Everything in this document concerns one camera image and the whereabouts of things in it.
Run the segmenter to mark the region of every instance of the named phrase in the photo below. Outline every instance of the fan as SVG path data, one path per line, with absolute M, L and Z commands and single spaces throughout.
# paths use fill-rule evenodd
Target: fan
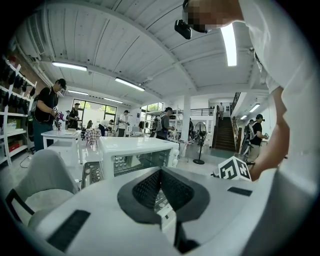
M 201 157 L 202 146 L 206 141 L 206 136 L 207 136 L 206 125 L 203 122 L 198 122 L 194 127 L 194 140 L 198 145 L 200 145 L 200 153 L 199 153 L 199 159 L 193 160 L 193 162 L 198 165 L 205 164 L 204 161 L 200 160 L 200 157 Z

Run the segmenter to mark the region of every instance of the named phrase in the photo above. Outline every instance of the white ceiling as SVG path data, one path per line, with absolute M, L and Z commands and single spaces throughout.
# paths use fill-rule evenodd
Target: white ceiling
M 38 64 L 54 82 L 92 91 L 128 105 L 158 102 L 170 95 L 250 90 L 254 59 L 244 23 L 233 24 L 237 66 L 228 67 L 220 29 L 192 32 L 186 40 L 174 30 L 182 0 L 50 0 L 38 8 L 45 46 Z M 18 41 L 22 49 L 27 41 Z M 85 65 L 88 71 L 54 67 L 51 61 Z M 146 89 L 115 82 L 122 77 Z

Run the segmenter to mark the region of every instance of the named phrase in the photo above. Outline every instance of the white pillar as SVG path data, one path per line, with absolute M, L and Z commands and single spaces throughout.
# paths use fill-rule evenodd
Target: white pillar
M 181 129 L 182 130 L 181 140 L 184 142 L 188 141 L 188 136 L 189 136 L 190 108 L 191 108 L 191 97 L 190 95 L 185 95 L 184 104 L 183 104 L 182 129 Z

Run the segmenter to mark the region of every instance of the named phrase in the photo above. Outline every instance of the fluorescent light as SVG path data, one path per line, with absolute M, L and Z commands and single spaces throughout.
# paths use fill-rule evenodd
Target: fluorescent light
M 255 111 L 259 107 L 260 107 L 260 104 L 256 104 L 249 112 L 252 113 L 253 111 Z
M 69 68 L 69 69 L 74 69 L 74 70 L 87 71 L 86 66 L 73 65 L 73 64 L 63 63 L 63 62 L 52 61 L 52 65 L 54 65 L 56 67 L 61 67 L 61 68 Z
M 75 91 L 75 90 L 68 90 L 69 93 L 73 93 L 73 94 L 82 94 L 82 95 L 88 95 L 88 93 L 85 92 L 80 92 L 80 91 Z
M 121 79 L 121 78 L 119 78 L 119 77 L 117 77 L 117 78 L 115 79 L 115 81 L 116 81 L 116 82 L 119 82 L 119 83 L 121 83 L 121 84 L 124 84 L 124 85 L 126 85 L 126 86 L 133 87 L 133 88 L 135 88 L 135 89 L 137 89 L 137 90 L 139 90 L 139 91 L 141 91 L 141 92 L 144 92 L 144 91 L 145 91 L 145 89 L 143 89 L 143 88 L 141 88 L 141 87 L 133 84 L 132 82 L 128 82 L 128 81 L 123 80 L 123 79 Z
M 237 48 L 236 48 L 236 38 L 234 27 L 232 23 L 228 26 L 224 26 L 221 28 L 221 32 L 223 35 L 226 57 L 228 60 L 228 66 L 236 66 L 237 65 Z
M 115 99 L 111 99 L 111 98 L 104 98 L 104 99 L 107 100 L 107 101 L 118 102 L 118 103 L 123 104 L 123 102 L 119 101 L 119 100 L 115 100 Z

